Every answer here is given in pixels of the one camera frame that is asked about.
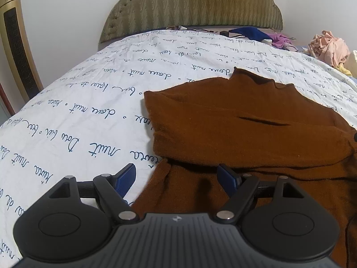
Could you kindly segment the yellow cloth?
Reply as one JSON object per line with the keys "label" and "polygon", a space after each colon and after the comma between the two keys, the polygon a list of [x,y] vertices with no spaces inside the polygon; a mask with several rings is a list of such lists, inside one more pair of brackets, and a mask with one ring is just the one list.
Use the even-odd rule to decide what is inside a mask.
{"label": "yellow cloth", "polygon": [[352,77],[352,73],[350,70],[348,70],[343,63],[338,64],[335,67],[338,71],[340,71],[341,73],[345,74],[346,76]]}

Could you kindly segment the brown knit sweater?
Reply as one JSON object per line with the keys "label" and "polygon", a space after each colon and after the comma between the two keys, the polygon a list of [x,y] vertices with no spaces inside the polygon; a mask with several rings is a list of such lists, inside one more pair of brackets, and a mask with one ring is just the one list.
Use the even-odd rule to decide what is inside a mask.
{"label": "brown knit sweater", "polygon": [[267,181],[284,175],[335,217],[332,257],[356,266],[356,130],[333,109],[243,69],[147,91],[145,106],[161,160],[133,204],[138,214],[218,211],[228,198],[221,163]]}

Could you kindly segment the dark blue cloth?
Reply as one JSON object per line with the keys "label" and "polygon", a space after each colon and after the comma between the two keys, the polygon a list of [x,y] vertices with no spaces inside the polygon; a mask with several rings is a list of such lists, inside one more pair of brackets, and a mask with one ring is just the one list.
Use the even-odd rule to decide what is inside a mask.
{"label": "dark blue cloth", "polygon": [[259,42],[261,42],[265,39],[272,40],[272,38],[268,34],[262,32],[261,30],[255,28],[255,27],[251,27],[251,26],[235,28],[235,29],[230,30],[229,32],[235,33],[235,34],[240,34],[240,35],[247,37],[250,40],[259,41]]}

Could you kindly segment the white quilt with blue script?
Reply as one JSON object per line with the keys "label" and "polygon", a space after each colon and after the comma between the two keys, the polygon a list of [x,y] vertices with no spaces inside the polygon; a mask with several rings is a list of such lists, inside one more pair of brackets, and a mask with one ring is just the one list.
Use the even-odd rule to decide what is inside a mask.
{"label": "white quilt with blue script", "polygon": [[267,44],[196,31],[151,31],[114,42],[54,81],[1,125],[1,266],[21,254],[16,220],[64,176],[91,180],[128,163],[142,192],[152,152],[147,90],[159,91],[243,68],[333,109],[356,126],[356,83],[324,62]]}

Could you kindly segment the pink crumpled garment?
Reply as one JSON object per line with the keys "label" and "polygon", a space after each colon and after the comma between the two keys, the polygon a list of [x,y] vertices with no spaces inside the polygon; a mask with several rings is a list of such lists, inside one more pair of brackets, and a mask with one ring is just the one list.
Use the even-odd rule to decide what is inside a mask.
{"label": "pink crumpled garment", "polygon": [[343,64],[350,55],[350,50],[345,41],[326,30],[313,37],[308,44],[308,50],[314,58],[334,68]]}

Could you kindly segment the purple cloth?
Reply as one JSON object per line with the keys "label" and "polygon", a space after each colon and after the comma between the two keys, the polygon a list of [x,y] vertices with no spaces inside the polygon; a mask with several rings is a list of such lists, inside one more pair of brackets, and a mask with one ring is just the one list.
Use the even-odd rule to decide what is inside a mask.
{"label": "purple cloth", "polygon": [[275,48],[288,50],[288,51],[297,51],[290,38],[283,35],[282,33],[271,33],[268,36],[272,39],[272,45]]}

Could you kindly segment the olive green padded headboard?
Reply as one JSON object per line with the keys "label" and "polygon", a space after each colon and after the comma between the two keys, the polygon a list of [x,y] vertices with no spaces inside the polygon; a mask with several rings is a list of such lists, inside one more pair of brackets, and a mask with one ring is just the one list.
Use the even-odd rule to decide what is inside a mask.
{"label": "olive green padded headboard", "polygon": [[274,0],[119,0],[106,18],[99,42],[179,25],[282,30],[283,20]]}

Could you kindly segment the gold tower fan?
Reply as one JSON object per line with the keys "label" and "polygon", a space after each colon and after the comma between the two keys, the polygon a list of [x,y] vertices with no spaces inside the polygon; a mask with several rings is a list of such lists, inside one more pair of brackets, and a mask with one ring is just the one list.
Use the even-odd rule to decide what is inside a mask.
{"label": "gold tower fan", "polygon": [[19,92],[28,102],[44,88],[28,43],[21,0],[1,0],[1,39]]}

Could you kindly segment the cream puffy garment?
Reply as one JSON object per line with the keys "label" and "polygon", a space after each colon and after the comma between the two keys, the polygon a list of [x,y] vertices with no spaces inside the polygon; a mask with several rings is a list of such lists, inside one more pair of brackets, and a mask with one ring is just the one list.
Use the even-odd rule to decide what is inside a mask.
{"label": "cream puffy garment", "polygon": [[356,76],[357,70],[357,51],[353,50],[346,60],[344,66],[352,73],[352,76]]}

